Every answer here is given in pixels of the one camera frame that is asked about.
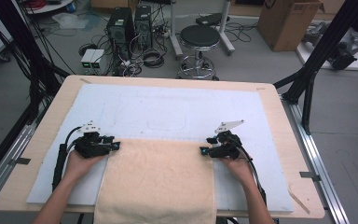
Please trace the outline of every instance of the hand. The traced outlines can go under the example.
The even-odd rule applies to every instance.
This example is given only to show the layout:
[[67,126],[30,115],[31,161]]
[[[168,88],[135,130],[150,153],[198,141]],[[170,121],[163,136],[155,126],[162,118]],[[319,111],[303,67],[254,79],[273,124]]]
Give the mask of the hand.
[[77,182],[81,177],[86,175],[91,167],[101,161],[104,156],[94,158],[84,158],[76,150],[72,150],[68,156],[66,170],[62,180],[67,179]]
[[236,160],[220,158],[219,160],[226,165],[244,187],[249,188],[249,186],[255,185],[251,166],[245,158],[237,158]]

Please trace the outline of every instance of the electronic device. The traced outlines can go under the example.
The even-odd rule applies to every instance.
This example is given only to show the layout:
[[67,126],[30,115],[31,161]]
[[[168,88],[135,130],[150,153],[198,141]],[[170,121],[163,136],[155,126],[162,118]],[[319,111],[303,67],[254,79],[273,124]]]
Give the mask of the electronic device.
[[[315,47],[322,39],[328,26],[329,24],[324,21],[319,23],[319,25],[307,30],[301,41],[303,43],[310,42]],[[350,28],[327,59],[336,70],[343,70],[357,61],[354,55],[358,52],[358,36],[353,35],[352,32],[353,29]]]
[[231,129],[243,123],[243,119],[238,121],[222,122],[220,126],[214,131],[217,133],[217,136],[206,139],[206,141],[213,145],[213,147],[200,147],[200,152],[202,156],[210,156],[211,158],[246,160],[250,165],[261,197],[263,198],[264,203],[267,205],[267,195],[264,189],[261,187],[257,171],[253,163],[253,158],[248,154],[245,148],[243,148],[240,138],[230,131]]
[[209,16],[204,16],[200,18],[196,18],[196,23],[199,25],[218,25],[219,22],[222,20],[222,13],[214,13]]
[[83,58],[81,59],[81,64],[83,66],[85,75],[92,74],[91,59],[92,56],[94,56],[94,53],[95,49],[87,49],[83,55]]
[[[60,144],[60,148],[57,156],[57,163],[54,168],[54,176],[52,187],[55,190],[62,179],[62,171],[65,165],[66,158],[72,147],[84,158],[92,158],[97,156],[103,156],[109,154],[111,151],[120,149],[120,142],[113,142],[114,136],[100,136],[98,131],[101,128],[94,125],[91,120],[89,123],[74,128],[68,133],[65,143]],[[77,131],[83,133],[83,136],[75,139],[69,144],[69,139],[72,133]]]
[[104,71],[106,71],[107,61],[106,55],[104,54],[104,49],[96,49],[91,58],[91,67],[92,74],[94,75],[103,75]]
[[137,34],[138,49],[152,49],[152,8],[150,6],[138,6],[135,11],[135,31]]
[[123,60],[129,60],[135,45],[131,41],[135,38],[131,9],[129,7],[115,7],[106,25],[112,51],[119,53]]

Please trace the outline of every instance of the cloth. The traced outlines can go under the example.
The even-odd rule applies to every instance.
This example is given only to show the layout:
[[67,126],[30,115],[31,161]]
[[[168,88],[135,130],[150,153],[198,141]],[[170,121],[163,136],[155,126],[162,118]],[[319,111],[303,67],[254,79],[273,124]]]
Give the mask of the cloth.
[[194,142],[121,141],[106,165],[94,223],[215,223],[213,161],[200,155],[200,147]]

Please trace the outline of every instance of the floor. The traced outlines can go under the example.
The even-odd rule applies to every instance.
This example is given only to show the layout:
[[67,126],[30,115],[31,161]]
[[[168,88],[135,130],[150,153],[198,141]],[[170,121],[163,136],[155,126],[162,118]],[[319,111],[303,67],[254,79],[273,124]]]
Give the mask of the floor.
[[[83,74],[80,64],[79,48],[91,41],[97,41],[103,35],[106,21],[95,16],[85,4],[76,12],[83,19],[89,20],[89,26],[83,30],[60,30],[51,19],[55,11],[35,19],[48,30],[47,39],[60,53],[65,62],[76,74]],[[194,16],[178,19],[176,33],[189,24],[195,23]],[[248,25],[257,22],[257,18],[232,17],[229,26]],[[230,40],[236,36],[227,33]],[[232,44],[235,52],[231,56],[223,46],[204,55],[209,57],[216,67],[222,81],[265,82],[274,83],[301,68],[302,63],[293,51],[272,52],[256,29],[244,30],[240,38]],[[179,62],[175,60],[170,41],[165,41],[168,48],[164,56],[165,63],[160,68],[143,68],[138,77],[175,78]],[[183,48],[184,54],[192,54]],[[66,65],[53,53],[55,63],[69,71]],[[287,91],[289,86],[278,89],[279,93]],[[21,73],[16,62],[0,62],[0,143],[25,107],[29,104],[29,81]],[[324,160],[324,165],[334,184],[337,195],[343,204],[350,223],[358,223],[358,72],[333,71],[321,69],[315,80],[314,96],[310,114],[310,131],[317,148]],[[0,224],[31,222],[34,213],[0,212]],[[67,214],[62,223],[74,223],[77,215]],[[86,215],[83,223],[91,223],[92,216]],[[326,211],[322,219],[288,219],[281,218],[281,223],[334,223]]]

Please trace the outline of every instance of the wooden table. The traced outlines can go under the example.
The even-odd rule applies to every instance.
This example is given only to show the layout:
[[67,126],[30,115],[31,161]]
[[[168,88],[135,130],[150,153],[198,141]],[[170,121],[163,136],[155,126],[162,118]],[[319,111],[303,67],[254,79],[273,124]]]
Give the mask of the wooden table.
[[[28,165],[17,164],[0,192],[0,211],[40,210],[40,204],[28,204],[26,199],[37,177],[39,165],[54,141],[79,89],[85,83],[258,92],[295,208],[295,211],[290,214],[272,215],[274,217],[303,218],[322,218],[324,216],[324,208],[312,180],[302,178],[299,174],[299,172],[307,172],[308,168],[273,85],[209,80],[90,76],[70,76],[64,81],[21,156],[31,159],[30,163]],[[92,213],[94,206],[68,205],[66,211]],[[219,210],[217,215],[243,217],[246,216],[246,213]]]

